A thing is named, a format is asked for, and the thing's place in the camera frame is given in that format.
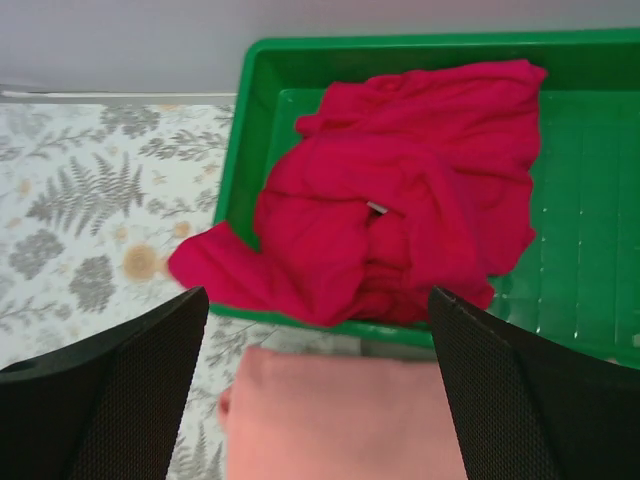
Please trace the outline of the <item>magenta red t-shirt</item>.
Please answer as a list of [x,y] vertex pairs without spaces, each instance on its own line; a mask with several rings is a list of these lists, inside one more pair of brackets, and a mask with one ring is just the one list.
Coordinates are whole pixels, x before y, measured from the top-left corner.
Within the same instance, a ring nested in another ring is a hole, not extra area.
[[435,286],[488,307],[490,278],[535,237],[546,75],[512,60],[332,84],[258,196],[259,248],[222,222],[169,272],[213,303],[319,327],[424,320]]

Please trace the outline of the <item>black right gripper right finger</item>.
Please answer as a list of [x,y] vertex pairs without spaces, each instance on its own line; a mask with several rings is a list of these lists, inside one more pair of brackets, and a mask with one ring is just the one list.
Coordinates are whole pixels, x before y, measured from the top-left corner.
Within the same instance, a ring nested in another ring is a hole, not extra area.
[[636,479],[639,372],[435,287],[435,351],[470,479]]

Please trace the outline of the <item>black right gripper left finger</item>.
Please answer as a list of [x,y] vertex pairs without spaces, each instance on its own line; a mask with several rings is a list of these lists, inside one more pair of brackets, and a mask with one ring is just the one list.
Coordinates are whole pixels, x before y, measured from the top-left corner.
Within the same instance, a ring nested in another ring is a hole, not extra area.
[[4,479],[166,477],[208,316],[203,288],[1,371]]

